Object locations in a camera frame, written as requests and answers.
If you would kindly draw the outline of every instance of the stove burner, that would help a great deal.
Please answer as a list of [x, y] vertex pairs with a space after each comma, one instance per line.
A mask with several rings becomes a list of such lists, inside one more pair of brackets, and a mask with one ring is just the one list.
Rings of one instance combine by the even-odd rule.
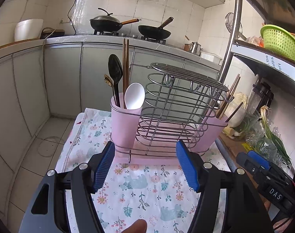
[[159, 43], [159, 44], [162, 44], [162, 45], [165, 45], [166, 44], [166, 40], [165, 39], [156, 40], [156, 39], [148, 38], [146, 36], [142, 36], [141, 39], [142, 40], [149, 41], [149, 42]]
[[118, 36], [118, 32], [97, 32], [95, 31], [93, 35], [104, 35], [104, 36]]

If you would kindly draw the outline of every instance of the green colander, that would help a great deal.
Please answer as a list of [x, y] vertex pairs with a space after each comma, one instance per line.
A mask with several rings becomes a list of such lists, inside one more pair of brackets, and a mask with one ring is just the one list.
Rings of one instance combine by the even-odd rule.
[[295, 61], [295, 38], [285, 29], [267, 24], [261, 28], [264, 48]]

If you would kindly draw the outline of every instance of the pan lid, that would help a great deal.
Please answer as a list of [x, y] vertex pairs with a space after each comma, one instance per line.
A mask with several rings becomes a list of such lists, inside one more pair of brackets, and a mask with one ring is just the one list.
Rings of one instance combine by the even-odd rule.
[[111, 17], [111, 15], [113, 13], [108, 13], [106, 10], [104, 10], [102, 8], [98, 8], [98, 10], [105, 11], [107, 13], [107, 15], [96, 16], [95, 18], [90, 19], [90, 20], [107, 20], [107, 21], [113, 21], [113, 22], [120, 23], [120, 21], [117, 18]]

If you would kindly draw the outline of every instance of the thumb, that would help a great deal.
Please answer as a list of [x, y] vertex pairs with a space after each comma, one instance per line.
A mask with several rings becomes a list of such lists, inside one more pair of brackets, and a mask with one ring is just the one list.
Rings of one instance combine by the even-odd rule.
[[136, 220], [130, 227], [122, 233], [146, 233], [147, 223], [143, 219]]

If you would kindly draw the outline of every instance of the pink cup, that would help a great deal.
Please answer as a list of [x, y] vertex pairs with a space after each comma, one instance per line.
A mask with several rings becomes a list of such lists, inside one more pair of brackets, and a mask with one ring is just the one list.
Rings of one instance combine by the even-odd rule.
[[200, 136], [199, 141], [193, 148], [190, 148], [192, 152], [206, 152], [213, 142], [218, 138], [224, 127], [227, 126], [225, 122], [227, 117], [224, 115], [221, 120], [214, 117], [207, 118], [207, 124], [198, 128], [198, 132], [195, 136]]
[[[123, 106], [123, 94], [119, 93], [120, 106]], [[129, 152], [133, 147], [139, 124], [142, 107], [139, 109], [124, 109], [115, 105], [114, 97], [111, 98], [112, 111], [112, 141], [115, 149]]]

